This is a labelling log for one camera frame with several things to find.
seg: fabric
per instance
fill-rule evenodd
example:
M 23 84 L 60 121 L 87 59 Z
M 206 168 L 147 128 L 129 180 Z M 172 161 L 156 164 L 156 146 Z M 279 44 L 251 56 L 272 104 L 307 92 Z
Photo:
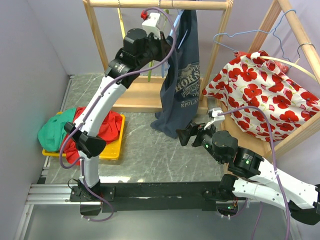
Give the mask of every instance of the fabric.
M 199 105 L 199 44 L 195 10 L 184 10 L 177 34 L 176 50 L 168 59 L 170 67 L 160 90 L 162 111 L 155 114 L 157 120 L 150 125 L 171 138 L 178 136 L 176 129 L 184 129 L 190 123 Z M 172 45 L 172 37 L 169 36 L 167 42 Z
M 73 121 L 76 120 L 85 109 L 85 106 L 78 107 L 76 109 Z M 109 144 L 117 140 L 119 138 L 121 124 L 121 115 L 115 111 L 110 111 L 102 122 L 98 136 L 105 140 L 106 144 Z M 69 142 L 66 144 L 63 152 L 66 154 L 65 158 L 70 164 L 74 163 L 74 161 L 77 160 L 77 158 L 79 158 L 79 153 L 76 149 L 76 143 L 72 139 L 70 139 Z
M 320 100 L 285 75 L 265 51 L 230 61 L 203 90 L 224 103 L 228 110 L 256 106 L 268 117 L 275 141 L 285 139 L 320 110 Z M 234 122 L 252 136 L 269 142 L 267 124 L 257 110 L 231 114 Z
M 235 51 L 233 52 L 233 55 L 237 58 L 237 57 L 241 57 L 243 55 L 247 55 L 247 52 L 244 51 Z M 283 72 L 284 74 L 286 74 L 289 70 L 289 67 L 284 65 L 282 62 L 279 61 L 274 61 L 275 65 L 277 65 L 279 67 L 279 69 L 281 70 L 281 72 Z
M 48 152 L 57 152 L 66 136 L 64 126 L 66 122 L 72 122 L 76 108 L 70 108 L 62 114 L 51 117 L 38 132 L 38 140 L 41 146 Z

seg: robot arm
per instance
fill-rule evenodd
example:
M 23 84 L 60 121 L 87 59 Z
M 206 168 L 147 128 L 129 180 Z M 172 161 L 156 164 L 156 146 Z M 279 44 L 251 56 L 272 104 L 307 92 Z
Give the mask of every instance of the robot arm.
M 68 122 L 64 126 L 68 134 L 76 131 L 72 139 L 76 143 L 79 155 L 84 158 L 82 164 L 84 164 L 86 183 L 96 193 L 99 193 L 100 184 L 99 154 L 106 146 L 106 142 L 97 136 L 100 126 L 117 99 L 130 87 L 139 74 L 124 77 L 115 83 L 112 82 L 119 76 L 140 70 L 151 61 L 160 62 L 167 56 L 171 46 L 159 29 L 160 21 L 160 13 L 153 12 L 143 22 L 143 29 L 134 28 L 128 31 L 123 39 L 123 48 L 109 63 L 97 92 L 82 115 L 74 123 Z M 102 90 L 108 85 L 110 87 L 102 93 Z
M 214 124 L 224 120 L 220 108 L 209 112 L 213 118 L 209 123 L 190 123 L 186 129 L 176 130 L 182 146 L 187 145 L 191 136 L 196 136 L 193 147 L 203 146 L 220 164 L 228 164 L 219 191 L 222 199 L 243 197 L 268 203 L 285 209 L 283 195 L 276 176 L 279 175 L 287 198 L 291 216 L 305 224 L 315 225 L 320 221 L 320 184 L 311 185 L 289 174 L 277 170 L 257 153 L 238 146 L 238 140 L 227 131 L 216 131 Z

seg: yellow tray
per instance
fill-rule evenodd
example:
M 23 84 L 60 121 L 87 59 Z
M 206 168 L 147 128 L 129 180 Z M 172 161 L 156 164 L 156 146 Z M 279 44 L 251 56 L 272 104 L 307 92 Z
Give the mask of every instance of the yellow tray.
M 121 142 L 122 142 L 122 138 L 124 135 L 125 119 L 126 119 L 125 115 L 123 115 L 123 114 L 121 114 L 121 117 L 122 117 L 122 123 L 121 123 L 119 138 L 105 146 L 102 153 L 100 153 L 100 156 L 99 156 L 100 159 L 105 159 L 105 160 L 118 160 L 119 159 L 120 150 L 121 150 Z M 42 149 L 42 154 L 44 156 L 59 157 L 59 152 L 47 151 L 45 149 Z

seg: gray t-shirt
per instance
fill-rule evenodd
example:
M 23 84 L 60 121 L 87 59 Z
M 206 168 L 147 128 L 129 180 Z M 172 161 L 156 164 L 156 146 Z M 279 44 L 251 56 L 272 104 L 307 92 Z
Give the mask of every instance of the gray t-shirt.
M 169 36 L 167 42 L 171 45 L 172 37 Z M 199 43 L 195 10 L 184 10 L 181 15 L 175 47 L 168 59 L 170 67 L 160 91 L 162 111 L 155 114 L 157 120 L 150 125 L 172 138 L 177 137 L 176 129 L 184 129 L 195 117 L 199 105 Z

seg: red connector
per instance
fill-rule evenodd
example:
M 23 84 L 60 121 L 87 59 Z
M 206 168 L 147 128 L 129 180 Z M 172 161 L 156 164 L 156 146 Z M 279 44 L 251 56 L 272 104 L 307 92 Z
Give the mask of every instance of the red connector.
M 142 18 L 143 20 L 146 20 L 146 19 L 148 18 L 148 13 L 147 13 L 145 10 L 143 10 L 143 11 L 141 12 L 141 18 Z

